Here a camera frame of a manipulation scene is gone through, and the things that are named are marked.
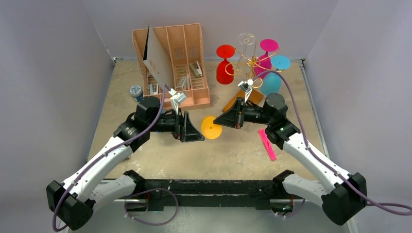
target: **pink highlighter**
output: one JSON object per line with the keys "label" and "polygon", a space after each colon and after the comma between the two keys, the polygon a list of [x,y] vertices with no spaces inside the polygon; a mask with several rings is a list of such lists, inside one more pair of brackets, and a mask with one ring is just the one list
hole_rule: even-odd
{"label": "pink highlighter", "polygon": [[262,139],[263,144],[265,144],[266,151],[269,154],[269,157],[272,161],[276,160],[276,154],[273,151],[272,143],[269,141],[268,136],[266,136],[265,130],[259,130],[260,138]]}

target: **black metal frame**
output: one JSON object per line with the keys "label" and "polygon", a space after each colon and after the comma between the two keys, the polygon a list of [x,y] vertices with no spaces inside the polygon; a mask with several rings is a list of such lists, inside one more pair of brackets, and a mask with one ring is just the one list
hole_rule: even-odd
{"label": "black metal frame", "polygon": [[[254,207],[257,210],[273,210],[270,200],[292,197],[282,185],[284,177],[293,174],[288,170],[272,180],[163,180],[144,179],[133,170],[124,174],[137,184],[134,194],[153,188],[165,188],[176,195],[179,206]],[[145,196],[134,198],[145,199]],[[163,211],[165,206],[176,206],[171,195],[164,191],[150,192],[148,211]]]}

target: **orange disc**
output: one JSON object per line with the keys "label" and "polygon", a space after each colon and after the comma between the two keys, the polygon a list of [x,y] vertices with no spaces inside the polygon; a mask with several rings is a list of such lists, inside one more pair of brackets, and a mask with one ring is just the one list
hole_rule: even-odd
{"label": "orange disc", "polygon": [[215,119],[214,116],[206,116],[203,118],[200,130],[202,131],[203,136],[207,139],[216,139],[222,133],[222,126],[213,124]]}

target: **purple cable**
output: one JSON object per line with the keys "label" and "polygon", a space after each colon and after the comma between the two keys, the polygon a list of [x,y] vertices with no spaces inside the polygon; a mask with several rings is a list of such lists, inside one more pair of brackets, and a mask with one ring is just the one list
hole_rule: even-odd
{"label": "purple cable", "polygon": [[305,201],[306,201],[306,199],[303,199],[302,203],[300,203],[299,207],[295,211],[293,211],[290,215],[286,215],[285,217],[292,217],[293,215],[297,214],[297,212],[299,212],[300,209],[302,209],[303,204],[305,204]]}
{"label": "purple cable", "polygon": [[153,122],[152,122],[145,130],[143,130],[141,133],[139,133],[138,135],[130,138],[129,140],[126,140],[126,141],[124,141],[124,142],[122,142],[122,143],[119,143],[119,144],[115,145],[114,147],[108,149],[105,153],[101,154],[97,159],[95,159],[95,160],[94,160],[93,162],[91,162],[85,169],[83,169],[83,171],[80,172],[80,174],[76,177],[76,179],[74,179],[73,183],[70,184],[70,185],[67,187],[67,189],[64,191],[63,195],[62,195],[61,198],[59,199],[59,201],[58,201],[58,203],[57,203],[57,205],[56,205],[56,208],[55,208],[55,210],[54,210],[54,212],[53,212],[52,227],[53,227],[53,230],[54,230],[55,232],[60,232],[60,231],[64,230],[64,229],[67,227],[67,225],[65,225],[65,226],[62,227],[62,228],[57,228],[57,227],[56,227],[57,213],[59,212],[60,206],[62,205],[63,200],[65,199],[66,195],[67,195],[67,194],[69,193],[69,191],[74,187],[74,183],[77,183],[77,182],[82,178],[82,176],[83,176],[87,171],[89,171],[97,162],[99,162],[102,158],[104,158],[105,155],[109,154],[110,152],[114,151],[115,149],[117,149],[117,148],[119,148],[119,147],[121,147],[121,146],[123,146],[123,145],[129,144],[130,142],[138,139],[139,137],[141,137],[142,135],[144,135],[145,133],[147,133],[147,131],[149,131],[149,130],[156,124],[157,120],[159,119],[159,117],[160,117],[160,115],[161,115],[161,113],[162,113],[162,109],[163,109],[164,103],[165,103],[165,92],[163,91],[163,93],[162,93],[162,100],[160,101],[159,111],[157,112],[157,115],[156,115],[156,117],[154,118]]}
{"label": "purple cable", "polygon": [[173,194],[170,190],[165,189],[165,188],[153,188],[153,189],[149,189],[149,190],[146,190],[144,192],[141,192],[141,193],[136,193],[136,194],[130,195],[129,197],[139,196],[139,195],[149,193],[149,192],[153,192],[153,191],[156,191],[156,190],[162,190],[162,191],[168,192],[173,197],[174,201],[176,202],[176,210],[174,211],[173,216],[171,218],[169,218],[169,220],[161,222],[161,223],[152,223],[152,222],[146,222],[146,221],[140,220],[138,218],[135,218],[127,212],[127,208],[126,208],[127,203],[124,204],[124,211],[126,213],[126,216],[128,216],[129,218],[131,218],[134,221],[137,221],[137,222],[140,222],[140,223],[143,223],[143,224],[146,224],[146,225],[150,225],[150,226],[161,226],[161,225],[165,225],[165,224],[168,224],[169,222],[171,222],[174,219],[174,217],[176,217],[176,215],[177,215],[177,211],[179,210],[179,202],[177,201],[176,195]]}
{"label": "purple cable", "polygon": [[[378,203],[378,202],[370,199],[369,197],[367,197],[366,195],[364,195],[362,192],[360,192],[359,190],[357,190],[357,189],[356,189],[347,179],[345,179],[345,177],[343,177],[343,175],[341,175],[337,170],[335,170],[333,167],[331,167],[331,166],[330,166],[329,164],[327,164],[325,161],[323,161],[322,159],[320,159],[320,158],[312,151],[312,148],[309,147],[309,142],[308,142],[308,139],[307,139],[307,137],[306,137],[305,129],[303,128],[302,120],[300,119],[299,112],[298,112],[298,110],[297,110],[296,102],[295,102],[295,99],[294,99],[294,97],[293,97],[291,87],[289,86],[289,84],[288,84],[288,82],[286,81],[286,79],[285,79],[279,72],[276,72],[276,71],[274,71],[274,70],[267,70],[267,71],[264,71],[264,72],[258,74],[258,75],[254,78],[254,80],[256,80],[258,77],[260,77],[260,76],[262,76],[262,75],[264,75],[264,74],[267,74],[267,73],[275,73],[275,74],[277,74],[277,75],[282,79],[282,81],[285,83],[285,86],[287,87],[287,89],[288,89],[288,91],[289,91],[289,94],[290,94],[290,96],[291,96],[291,99],[292,99],[293,108],[295,109],[296,117],[297,117],[297,120],[298,120],[298,122],[299,122],[299,126],[300,126],[300,128],[301,128],[301,130],[302,130],[302,135],[303,135],[303,140],[304,140],[304,142],[305,142],[305,146],[306,146],[306,148],[308,148],[308,151],[311,153],[311,155],[312,155],[313,157],[315,157],[315,159],[316,159],[317,161],[319,161],[321,164],[323,164],[324,166],[326,166],[326,167],[327,167],[329,170],[331,170],[335,175],[337,175],[339,178],[341,178],[341,179],[343,180],[343,182],[345,182],[356,194],[358,194],[360,197],[362,197],[363,199],[365,199],[365,200],[367,200],[368,202],[370,202],[372,205],[377,206],[377,207],[379,207],[380,209],[382,209],[382,210],[384,210],[384,211],[387,211],[387,212],[389,212],[389,213],[395,214],[395,215],[402,215],[402,216],[411,216],[411,215],[412,215],[412,207],[411,207],[411,206],[407,206],[407,205],[404,205],[404,204],[397,204],[397,203]],[[401,207],[401,208],[408,209],[409,211],[407,211],[407,212],[397,211],[397,210],[393,210],[393,209],[390,209],[390,208],[385,207],[385,206]]]}

